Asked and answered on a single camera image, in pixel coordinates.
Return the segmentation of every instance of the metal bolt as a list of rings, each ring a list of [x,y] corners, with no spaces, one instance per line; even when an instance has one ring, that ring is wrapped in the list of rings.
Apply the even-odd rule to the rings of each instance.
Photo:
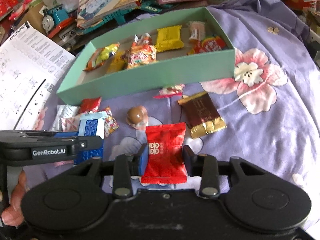
[[[163,198],[165,198],[165,199],[169,199],[169,198],[171,198],[171,195],[170,195],[170,194],[165,193],[165,194],[163,194],[163,195],[162,195],[162,197],[163,197]]]
[[[202,194],[206,196],[215,196],[218,194],[218,190],[215,187],[205,187],[202,190]]]
[[[120,187],[115,190],[115,194],[120,197],[125,197],[130,194],[130,190],[126,187]]]

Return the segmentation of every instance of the instruction sheet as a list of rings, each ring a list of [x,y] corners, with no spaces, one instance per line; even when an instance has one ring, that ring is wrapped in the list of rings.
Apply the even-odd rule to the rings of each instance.
[[[26,22],[0,47],[0,130],[32,130],[75,57]]]

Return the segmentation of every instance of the flower center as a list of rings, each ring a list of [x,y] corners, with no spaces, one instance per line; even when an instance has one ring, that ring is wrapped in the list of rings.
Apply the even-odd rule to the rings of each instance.
[[[263,82],[263,79],[260,77],[262,73],[263,69],[258,68],[256,63],[251,62],[247,64],[240,62],[235,69],[235,81],[243,81],[249,87],[252,87],[254,84]]]

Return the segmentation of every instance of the brown and gold wrapper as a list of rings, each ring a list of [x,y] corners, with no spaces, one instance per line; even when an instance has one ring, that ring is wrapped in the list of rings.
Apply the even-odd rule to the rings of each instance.
[[[207,92],[200,92],[178,100],[188,118],[191,137],[198,138],[226,128],[226,123]]]

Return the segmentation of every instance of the green box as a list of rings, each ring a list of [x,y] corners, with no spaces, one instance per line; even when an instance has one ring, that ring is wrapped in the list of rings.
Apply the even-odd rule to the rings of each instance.
[[[189,56],[185,51],[173,50],[171,53],[180,53],[181,57],[171,59],[160,59],[163,56],[162,53],[158,53],[159,61],[156,63],[108,75],[101,68],[88,73],[83,71],[98,48],[121,40],[131,44],[135,34],[141,35],[145,32],[155,34],[157,28],[168,26],[183,25],[184,32],[186,30],[189,32],[187,29],[189,21],[206,22],[210,30],[226,42],[228,49]],[[188,46],[185,42],[185,50],[191,49]],[[234,67],[235,49],[207,8],[183,9],[124,25],[90,41],[65,76],[57,94],[66,104],[79,105],[84,98],[101,96],[103,99],[108,99],[171,84],[229,78],[234,75]]]

